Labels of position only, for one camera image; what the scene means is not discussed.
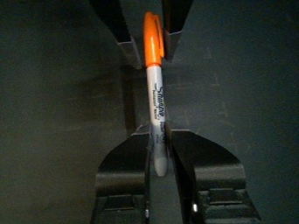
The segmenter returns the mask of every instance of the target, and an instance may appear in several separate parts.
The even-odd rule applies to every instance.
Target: marker barrel
[[[158,176],[167,173],[167,151],[164,132],[164,87],[162,68],[150,66],[147,72],[151,129],[154,141],[154,167]]]

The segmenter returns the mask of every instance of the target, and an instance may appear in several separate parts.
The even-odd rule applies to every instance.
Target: black plastic part
[[[163,28],[170,34],[180,32],[193,7],[193,0],[163,0]]]
[[[146,223],[146,158],[148,134],[132,135],[98,169],[91,224]]]
[[[259,223],[238,158],[189,130],[168,129],[167,134],[183,223]],[[108,153],[99,167],[92,224],[151,223],[148,207],[155,205],[150,201],[154,192],[150,191],[148,137],[148,132],[132,135]]]
[[[100,20],[115,35],[116,42],[131,42],[127,22],[119,0],[90,0]]]
[[[186,223],[259,223],[238,158],[190,131],[171,136]]]

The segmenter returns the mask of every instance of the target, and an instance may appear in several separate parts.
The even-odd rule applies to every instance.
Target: sharpie logo
[[[155,92],[156,92],[156,107],[158,107],[158,117],[160,118],[164,116],[164,88],[160,87],[160,89],[156,88],[155,84]]]

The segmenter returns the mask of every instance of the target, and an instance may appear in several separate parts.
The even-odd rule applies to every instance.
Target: sharpie marker
[[[144,60],[147,72],[151,136],[154,140],[154,167],[158,176],[167,173],[167,151],[164,132],[164,86],[162,74],[162,57],[164,42],[160,18],[152,12],[144,14]]]

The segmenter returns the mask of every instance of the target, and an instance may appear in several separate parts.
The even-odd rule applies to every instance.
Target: orange marker cap
[[[160,66],[164,57],[162,22],[152,12],[144,14],[144,63],[147,67]]]

